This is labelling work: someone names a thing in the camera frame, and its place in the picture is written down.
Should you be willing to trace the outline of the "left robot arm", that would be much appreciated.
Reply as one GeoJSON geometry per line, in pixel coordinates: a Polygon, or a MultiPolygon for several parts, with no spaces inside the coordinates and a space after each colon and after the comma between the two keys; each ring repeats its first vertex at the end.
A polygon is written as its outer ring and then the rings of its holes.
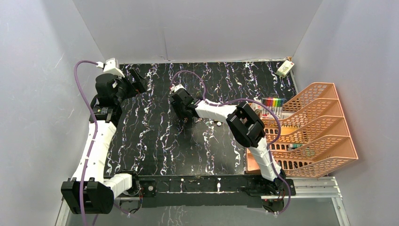
{"type": "Polygon", "coordinates": [[[73,214],[108,214],[115,198],[122,193],[135,196],[141,188],[135,172],[122,170],[105,179],[104,168],[121,118],[121,104],[146,92],[146,81],[131,69],[125,77],[111,73],[97,76],[95,88],[97,94],[88,105],[89,132],[82,158],[73,176],[61,186],[63,198],[73,214]]]}

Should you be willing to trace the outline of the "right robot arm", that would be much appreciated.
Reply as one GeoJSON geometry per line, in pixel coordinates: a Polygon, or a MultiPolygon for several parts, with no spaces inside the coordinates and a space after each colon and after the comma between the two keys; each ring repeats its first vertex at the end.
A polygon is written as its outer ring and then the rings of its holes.
{"type": "Polygon", "coordinates": [[[170,95],[170,104],[179,119],[196,117],[227,124],[235,140],[251,152],[258,164],[261,176],[266,179],[265,190],[271,195],[284,192],[286,196],[291,196],[285,172],[271,153],[265,125],[248,102],[247,99],[239,99],[215,103],[206,98],[194,98],[179,86],[173,87],[170,95]]]}

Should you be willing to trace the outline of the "white red eraser box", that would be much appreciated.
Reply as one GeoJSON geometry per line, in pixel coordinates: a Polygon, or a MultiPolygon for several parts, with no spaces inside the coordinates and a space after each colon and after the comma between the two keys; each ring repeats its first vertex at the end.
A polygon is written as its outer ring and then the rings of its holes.
{"type": "Polygon", "coordinates": [[[256,115],[258,115],[258,116],[260,116],[260,117],[262,116],[262,114],[263,114],[263,107],[262,107],[261,105],[252,103],[252,104],[251,104],[251,108],[254,110],[254,112],[256,113],[256,115]]]}

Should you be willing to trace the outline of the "colored marker pack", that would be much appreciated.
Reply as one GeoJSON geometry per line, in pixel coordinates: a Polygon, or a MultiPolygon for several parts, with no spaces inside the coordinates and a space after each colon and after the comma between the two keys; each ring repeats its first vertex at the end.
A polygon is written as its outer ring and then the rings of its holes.
{"type": "Polygon", "coordinates": [[[283,98],[267,97],[262,99],[262,103],[279,118],[282,119],[283,98]]]}

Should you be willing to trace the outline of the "orange desk organizer tray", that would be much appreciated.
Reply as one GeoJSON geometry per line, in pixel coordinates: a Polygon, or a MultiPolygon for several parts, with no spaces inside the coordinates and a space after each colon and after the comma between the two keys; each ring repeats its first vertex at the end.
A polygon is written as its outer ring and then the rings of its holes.
{"type": "Polygon", "coordinates": [[[246,149],[246,173],[247,174],[258,174],[263,173],[274,175],[272,169],[272,161],[270,160],[269,154],[271,153],[266,147],[266,140],[263,138],[260,149],[250,147],[246,149]]]}

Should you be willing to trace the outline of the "white box in corner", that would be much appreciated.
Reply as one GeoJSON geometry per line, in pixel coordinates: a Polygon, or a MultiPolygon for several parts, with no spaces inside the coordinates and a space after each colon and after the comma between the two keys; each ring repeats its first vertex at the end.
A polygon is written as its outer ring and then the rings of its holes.
{"type": "Polygon", "coordinates": [[[281,77],[285,78],[290,73],[292,68],[294,67],[294,63],[289,60],[285,60],[282,65],[277,69],[276,74],[281,77]]]}

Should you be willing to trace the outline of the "orange mesh file rack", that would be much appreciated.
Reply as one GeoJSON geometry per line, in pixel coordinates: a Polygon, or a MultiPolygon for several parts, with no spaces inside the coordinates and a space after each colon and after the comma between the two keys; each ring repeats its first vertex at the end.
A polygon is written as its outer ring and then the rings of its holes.
{"type": "Polygon", "coordinates": [[[283,105],[291,115],[264,119],[275,160],[289,177],[319,178],[358,160],[338,93],[333,83],[315,82],[283,105]]]}

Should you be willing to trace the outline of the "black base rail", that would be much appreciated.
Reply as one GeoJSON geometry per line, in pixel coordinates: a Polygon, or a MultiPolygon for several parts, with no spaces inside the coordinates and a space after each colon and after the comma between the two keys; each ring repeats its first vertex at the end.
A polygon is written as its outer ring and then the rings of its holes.
{"type": "Polygon", "coordinates": [[[145,208],[166,206],[271,206],[282,209],[296,195],[292,179],[260,175],[138,176],[145,208]]]}

